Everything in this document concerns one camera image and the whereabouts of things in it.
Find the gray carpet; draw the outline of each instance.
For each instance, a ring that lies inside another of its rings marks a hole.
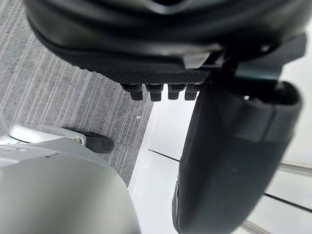
[[[54,56],[32,33],[22,1],[0,1],[0,134],[26,123],[106,135],[116,144],[102,157],[128,184],[152,105],[147,92],[131,101],[119,84]]]

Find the white tile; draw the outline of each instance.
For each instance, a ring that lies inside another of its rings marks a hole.
[[[164,95],[149,149],[180,160],[194,106],[195,101],[184,100],[184,92],[178,100],[168,100]]]
[[[178,162],[147,151],[133,193],[133,202],[143,234],[176,234],[171,202]]]
[[[307,33],[310,40],[306,55],[287,64],[281,79],[295,84],[304,99],[304,108],[285,160],[312,163],[312,23],[308,26]]]
[[[242,228],[237,228],[234,232],[232,232],[231,234],[250,234],[248,231],[245,231]]]
[[[312,209],[312,177],[277,171],[267,193]]]
[[[312,214],[262,197],[248,220],[272,234],[311,234]]]

